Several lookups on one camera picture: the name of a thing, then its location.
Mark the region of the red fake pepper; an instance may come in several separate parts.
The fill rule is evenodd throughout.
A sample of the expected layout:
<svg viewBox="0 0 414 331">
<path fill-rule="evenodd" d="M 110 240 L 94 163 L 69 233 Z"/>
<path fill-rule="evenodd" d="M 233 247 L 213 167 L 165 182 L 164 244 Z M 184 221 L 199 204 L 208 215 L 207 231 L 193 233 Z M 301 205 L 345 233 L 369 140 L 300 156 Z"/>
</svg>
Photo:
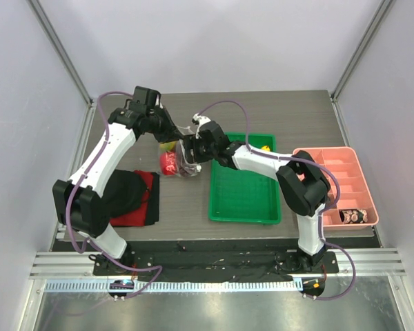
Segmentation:
<svg viewBox="0 0 414 331">
<path fill-rule="evenodd" d="M 176 153 L 165 151 L 159 157 L 161 173 L 165 176 L 174 176 L 178 173 Z"/>
</svg>

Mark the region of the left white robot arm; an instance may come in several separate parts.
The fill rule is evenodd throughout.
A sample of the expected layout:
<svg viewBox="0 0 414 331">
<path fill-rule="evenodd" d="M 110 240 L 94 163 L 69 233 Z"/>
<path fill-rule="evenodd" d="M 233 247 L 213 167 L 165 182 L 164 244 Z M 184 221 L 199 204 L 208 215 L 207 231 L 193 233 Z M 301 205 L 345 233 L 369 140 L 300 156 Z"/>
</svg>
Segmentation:
<svg viewBox="0 0 414 331">
<path fill-rule="evenodd" d="M 160 143 L 182 137 L 160 92 L 137 86 L 126 98 L 125 107 L 102 118 L 104 133 L 84 163 L 68 180 L 58 180 L 52 187 L 58 221 L 66 226 L 75 251 L 82 254 L 91 245 L 119 275 L 136 270 L 135 258 L 110 224 L 103 200 L 109 178 L 141 135 L 153 134 Z"/>
</svg>

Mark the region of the clear dotted zip bag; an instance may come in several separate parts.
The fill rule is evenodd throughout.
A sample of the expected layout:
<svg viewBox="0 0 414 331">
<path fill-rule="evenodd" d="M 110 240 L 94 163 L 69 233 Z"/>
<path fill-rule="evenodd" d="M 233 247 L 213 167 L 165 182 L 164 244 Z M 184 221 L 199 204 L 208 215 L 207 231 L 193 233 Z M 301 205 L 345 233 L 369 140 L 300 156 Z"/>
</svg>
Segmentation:
<svg viewBox="0 0 414 331">
<path fill-rule="evenodd" d="M 201 165 L 189 163 L 181 141 L 159 143 L 159 169 L 164 176 L 193 177 L 201 172 Z"/>
</svg>

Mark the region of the orange green fake mango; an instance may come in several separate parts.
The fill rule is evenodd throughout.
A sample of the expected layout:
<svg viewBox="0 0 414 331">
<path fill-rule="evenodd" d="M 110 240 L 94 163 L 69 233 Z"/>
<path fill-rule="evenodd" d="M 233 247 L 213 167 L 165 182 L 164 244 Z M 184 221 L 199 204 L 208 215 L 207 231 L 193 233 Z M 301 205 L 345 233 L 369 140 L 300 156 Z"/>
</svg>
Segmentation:
<svg viewBox="0 0 414 331">
<path fill-rule="evenodd" d="M 159 144 L 159 151 L 161 153 L 174 152 L 176 145 L 177 145 L 176 141 L 171 141 L 171 142 L 167 142 L 167 143 L 160 143 Z"/>
</svg>

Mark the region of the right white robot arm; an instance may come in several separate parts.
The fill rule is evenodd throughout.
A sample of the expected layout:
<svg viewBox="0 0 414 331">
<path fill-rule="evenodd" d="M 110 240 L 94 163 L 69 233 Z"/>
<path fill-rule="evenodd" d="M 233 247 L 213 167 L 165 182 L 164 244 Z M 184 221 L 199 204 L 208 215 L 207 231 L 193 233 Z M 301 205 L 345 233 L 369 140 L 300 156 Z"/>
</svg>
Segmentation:
<svg viewBox="0 0 414 331">
<path fill-rule="evenodd" d="M 297 262 L 305 272 L 314 272 L 326 252 L 322 213 L 330 183 L 323 167 L 303 150 L 296 154 L 267 152 L 245 139 L 230 140 L 215 121 L 200 121 L 196 133 L 182 137 L 189 163 L 215 160 L 233 170 L 250 171 L 276 180 L 287 206 L 296 214 L 299 229 Z"/>
</svg>

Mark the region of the purple fake grapes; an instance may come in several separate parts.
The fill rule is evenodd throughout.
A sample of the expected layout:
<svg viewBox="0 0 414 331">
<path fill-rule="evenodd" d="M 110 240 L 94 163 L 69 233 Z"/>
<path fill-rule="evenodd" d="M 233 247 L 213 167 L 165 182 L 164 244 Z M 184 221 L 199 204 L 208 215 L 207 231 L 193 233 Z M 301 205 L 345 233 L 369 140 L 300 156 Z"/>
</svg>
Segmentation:
<svg viewBox="0 0 414 331">
<path fill-rule="evenodd" d="M 184 156 L 177 155 L 177 175 L 183 178 L 197 175 L 197 165 L 186 162 Z"/>
</svg>

